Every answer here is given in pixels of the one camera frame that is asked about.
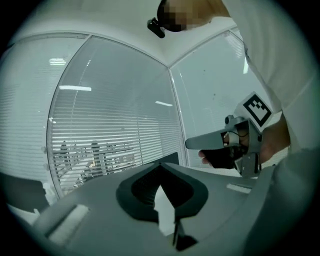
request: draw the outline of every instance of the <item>white panel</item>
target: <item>white panel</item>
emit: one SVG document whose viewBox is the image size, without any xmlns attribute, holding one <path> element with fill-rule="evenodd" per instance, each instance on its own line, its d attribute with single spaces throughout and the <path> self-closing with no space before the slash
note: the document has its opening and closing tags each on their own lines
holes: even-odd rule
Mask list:
<svg viewBox="0 0 320 256">
<path fill-rule="evenodd" d="M 64 193 L 176 152 L 185 164 L 167 67 L 113 41 L 92 37 L 74 57 L 48 124 L 50 169 Z"/>
<path fill-rule="evenodd" d="M 271 105 L 262 85 L 245 66 L 242 43 L 225 32 L 193 50 L 171 69 L 186 138 L 223 129 L 225 117 L 233 114 L 237 104 L 253 91 Z M 201 163 L 197 150 L 188 150 L 188 156 L 191 167 L 207 166 Z"/>
<path fill-rule="evenodd" d="M 47 181 L 44 147 L 52 98 L 65 66 L 83 43 L 45 38 L 15 44 L 0 69 L 0 171 Z"/>
</svg>

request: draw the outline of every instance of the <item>white shirt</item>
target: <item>white shirt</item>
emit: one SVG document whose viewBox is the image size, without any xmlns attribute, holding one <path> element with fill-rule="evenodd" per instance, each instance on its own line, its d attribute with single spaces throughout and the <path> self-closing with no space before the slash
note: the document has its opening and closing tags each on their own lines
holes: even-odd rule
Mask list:
<svg viewBox="0 0 320 256">
<path fill-rule="evenodd" d="M 319 66 L 297 25 L 271 0 L 222 1 L 243 38 L 248 65 L 274 111 L 283 111 L 292 151 L 320 146 Z"/>
</svg>

